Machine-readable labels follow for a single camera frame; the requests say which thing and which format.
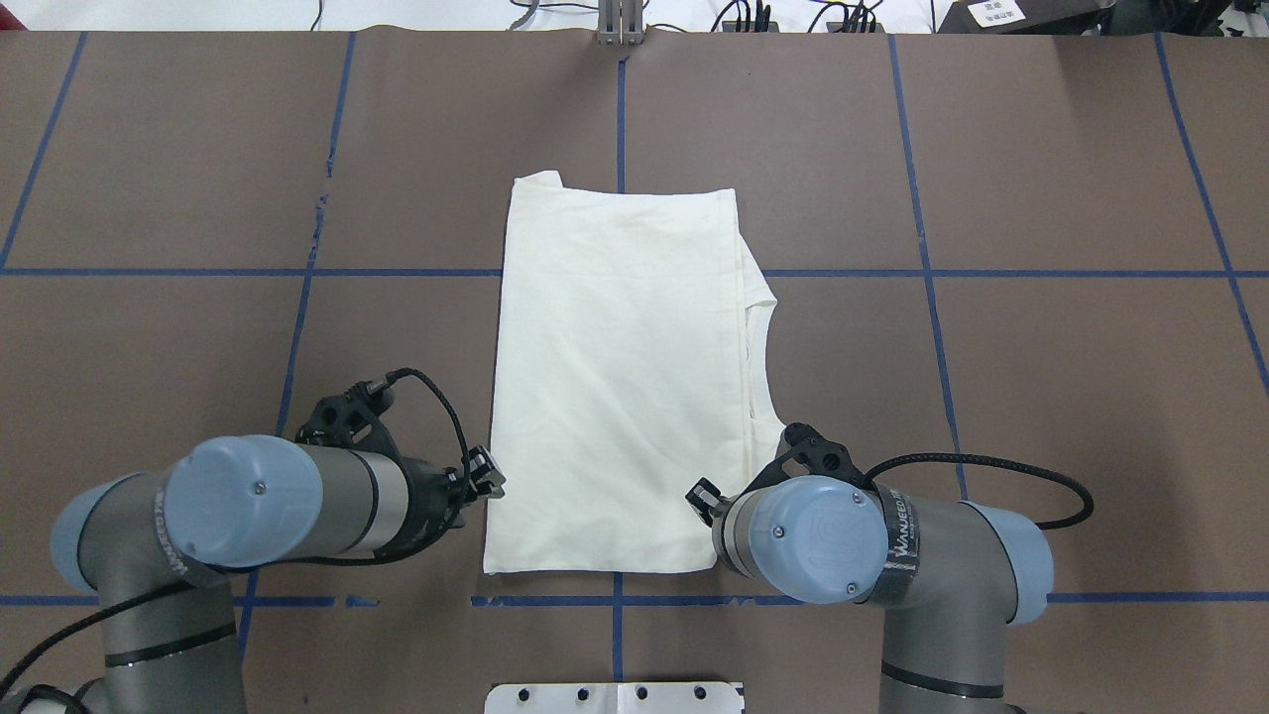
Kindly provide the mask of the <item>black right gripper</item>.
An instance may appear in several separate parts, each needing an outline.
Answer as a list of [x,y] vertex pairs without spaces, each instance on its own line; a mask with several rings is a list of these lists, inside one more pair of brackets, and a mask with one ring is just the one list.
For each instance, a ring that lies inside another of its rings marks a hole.
[[687,502],[694,515],[706,525],[716,526],[725,523],[730,511],[747,495],[727,497],[708,478],[700,478],[687,493]]

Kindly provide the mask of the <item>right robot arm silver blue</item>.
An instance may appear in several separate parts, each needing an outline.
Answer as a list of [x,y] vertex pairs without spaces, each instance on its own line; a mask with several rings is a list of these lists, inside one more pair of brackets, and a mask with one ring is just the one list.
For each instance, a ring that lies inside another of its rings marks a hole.
[[1006,632],[1037,620],[1055,583],[1027,517],[830,476],[733,498],[699,479],[685,498],[733,572],[802,604],[884,613],[879,713],[1022,710],[1005,694]]

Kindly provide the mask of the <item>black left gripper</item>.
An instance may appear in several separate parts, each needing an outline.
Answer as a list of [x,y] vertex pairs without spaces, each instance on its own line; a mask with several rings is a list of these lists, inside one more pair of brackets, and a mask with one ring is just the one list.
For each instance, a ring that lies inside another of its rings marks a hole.
[[468,451],[468,478],[459,467],[431,464],[416,460],[416,534],[418,536],[444,536],[449,530],[466,529],[463,511],[475,498],[503,498],[505,478],[486,446],[472,446]]

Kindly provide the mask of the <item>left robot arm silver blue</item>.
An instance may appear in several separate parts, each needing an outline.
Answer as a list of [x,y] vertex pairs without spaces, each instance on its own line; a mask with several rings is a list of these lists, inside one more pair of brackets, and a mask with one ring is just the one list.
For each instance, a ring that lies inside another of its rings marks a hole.
[[5,713],[244,713],[231,582],[264,566],[381,566],[418,555],[504,495],[483,446],[459,465],[386,444],[222,435],[168,471],[77,495],[49,550],[99,607],[3,677]]

